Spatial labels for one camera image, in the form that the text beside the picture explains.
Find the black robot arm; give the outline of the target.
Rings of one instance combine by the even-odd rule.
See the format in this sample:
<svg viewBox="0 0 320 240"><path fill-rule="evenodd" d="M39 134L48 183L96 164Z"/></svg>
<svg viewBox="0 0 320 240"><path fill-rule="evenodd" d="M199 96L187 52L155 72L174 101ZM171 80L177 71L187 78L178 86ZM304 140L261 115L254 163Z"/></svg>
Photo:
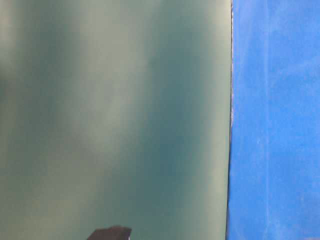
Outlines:
<svg viewBox="0 0 320 240"><path fill-rule="evenodd" d="M115 225L108 228L95 229L87 240L129 240L132 228Z"/></svg>

